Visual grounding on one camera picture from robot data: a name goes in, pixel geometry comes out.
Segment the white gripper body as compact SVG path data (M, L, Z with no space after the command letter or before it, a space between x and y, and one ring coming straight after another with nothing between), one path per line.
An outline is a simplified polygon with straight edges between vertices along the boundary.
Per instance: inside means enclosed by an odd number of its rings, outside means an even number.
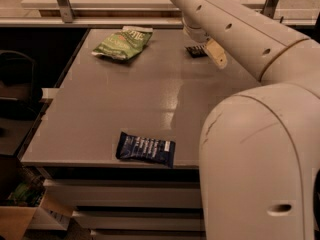
M205 43L211 39L211 36L207 32L185 14L182 15L182 23L184 25L184 32L194 41Z

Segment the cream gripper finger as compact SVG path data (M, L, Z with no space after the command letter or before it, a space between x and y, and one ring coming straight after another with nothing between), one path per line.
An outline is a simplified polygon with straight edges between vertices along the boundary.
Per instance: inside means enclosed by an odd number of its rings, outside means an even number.
M218 68L223 69L227 66L225 50L214 39L210 39L205 44L204 51Z

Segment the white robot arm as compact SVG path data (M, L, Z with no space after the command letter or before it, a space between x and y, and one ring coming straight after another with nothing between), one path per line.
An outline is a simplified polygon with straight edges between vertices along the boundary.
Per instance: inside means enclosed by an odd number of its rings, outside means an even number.
M207 116L199 173L207 240L315 240L319 45L232 0L171 0L260 87Z

